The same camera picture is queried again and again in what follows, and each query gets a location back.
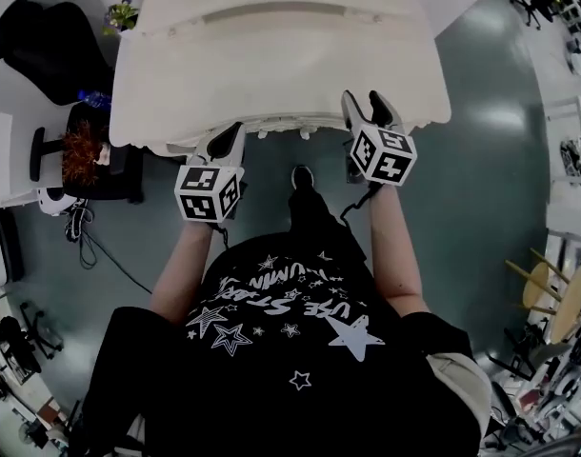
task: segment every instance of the black cable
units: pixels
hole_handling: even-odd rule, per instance
[[[77,201],[71,208],[70,212],[68,213],[69,220],[67,221],[64,227],[64,234],[69,242],[78,242],[79,243],[79,264],[81,268],[85,270],[93,269],[96,264],[98,264],[98,257],[96,256],[96,252],[93,248],[94,243],[96,246],[100,248],[104,252],[104,254],[115,264],[121,272],[123,272],[130,281],[132,281],[135,285],[142,288],[149,294],[150,289],[145,288],[144,285],[140,284],[136,279],[127,272],[123,266],[119,264],[119,262],[110,255],[107,250],[102,247],[88,232],[85,230],[84,224],[90,224],[93,222],[94,215],[93,212],[88,209],[88,201],[87,200],[79,200]],[[86,258],[83,247],[87,247],[90,250],[90,258]]]
[[[351,205],[347,206],[346,209],[344,209],[341,212],[341,215],[339,216],[339,220],[341,220],[346,227],[348,228],[349,231],[351,231],[351,227],[350,227],[350,223],[348,222],[348,220],[346,220],[346,215],[348,214],[348,212],[351,209],[361,209],[363,205],[365,205],[365,203],[367,202],[367,200],[370,200],[373,196],[375,196],[375,193],[377,191],[379,191],[382,188],[382,184],[381,183],[370,183],[369,184],[369,191],[367,191],[363,197],[358,201],[358,203],[352,203]]]
[[[498,447],[496,450],[502,450],[501,447],[504,447],[504,444],[502,443],[502,440],[500,440],[500,437],[498,435],[496,435],[495,433],[492,434],[494,437],[496,437],[496,440],[498,441]]]
[[[121,272],[123,272],[126,276],[128,276],[128,279],[130,279],[130,281],[132,281],[135,285],[137,285],[138,287],[142,288],[144,291],[146,291],[148,294],[152,294],[152,292],[150,291],[150,289],[145,288],[144,285],[141,285],[138,281],[136,281],[136,279],[129,273],[127,272],[123,266],[121,266],[114,257],[112,257],[105,248],[103,248],[93,237],[91,237],[91,235],[88,234],[88,232],[84,229],[83,230],[83,235],[85,235],[91,242],[93,242],[96,246],[98,246],[100,248],[100,250],[102,250],[104,252],[104,254],[110,259],[110,261],[115,264],[119,270]],[[91,244],[88,244],[90,247],[91,252],[93,252],[93,247],[91,246]],[[97,263],[97,259],[95,257],[95,253],[93,255],[95,262]]]
[[[499,407],[491,407],[492,409],[497,409],[500,413],[500,421],[504,423],[504,417],[502,416],[502,410]]]
[[[524,449],[523,449],[523,448],[521,448],[521,447],[518,447],[518,446],[517,446],[517,445],[515,445],[515,444],[509,444],[509,447],[516,448],[516,449],[517,449],[517,450],[519,450],[520,452],[526,453],[526,450],[524,450]]]
[[[221,227],[218,224],[208,224],[212,227],[212,230],[216,230],[217,232],[219,232],[222,236],[223,236],[223,244],[225,244],[225,250],[229,250],[230,249],[230,235],[227,232],[227,229],[225,227]]]

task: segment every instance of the black t-shirt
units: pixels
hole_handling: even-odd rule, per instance
[[[214,262],[182,328],[114,312],[85,429],[105,451],[140,413],[155,456],[476,455],[476,419],[426,360],[439,352],[471,357],[466,333],[429,313],[401,319],[343,252],[269,235]]]

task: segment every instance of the person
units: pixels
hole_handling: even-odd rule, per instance
[[[71,450],[130,431],[152,456],[477,454],[490,383],[429,313],[396,189],[371,198],[371,275],[311,171],[292,183],[290,232],[230,248],[203,280],[212,228],[185,225],[150,308],[113,313]]]

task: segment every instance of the wooden stool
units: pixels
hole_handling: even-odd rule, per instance
[[[542,262],[538,263],[531,273],[525,272],[511,261],[505,260],[505,264],[519,275],[528,280],[523,289],[523,305],[516,305],[524,309],[533,309],[541,313],[552,315],[554,318],[551,324],[551,343],[558,344],[571,331],[581,310],[581,266],[579,266],[571,279],[568,279],[558,268],[551,264],[545,257],[534,250],[530,251]],[[549,269],[552,270],[559,278],[566,283],[564,296],[560,296],[549,286]],[[537,307],[536,303],[546,292],[557,302],[559,307],[557,311],[548,308]]]
[[[557,294],[552,290],[552,288],[548,286],[549,269],[557,274],[564,283],[568,284],[570,280],[557,268],[557,266],[551,264],[538,251],[534,250],[533,248],[531,248],[530,251],[542,261],[538,263],[530,273],[525,272],[511,261],[505,260],[505,264],[517,272],[520,276],[528,280],[525,287],[523,288],[523,307],[527,309],[533,309],[534,311],[547,313],[549,315],[554,315],[555,311],[552,309],[540,308],[536,306],[536,303],[538,303],[538,300],[540,299],[540,296],[542,296],[543,291],[561,303],[561,296],[559,296],[559,294]]]

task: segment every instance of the black shoe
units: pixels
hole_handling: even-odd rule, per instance
[[[295,166],[292,170],[290,181],[292,182],[292,187],[295,189],[313,188],[313,174],[311,174],[310,168],[307,166]]]

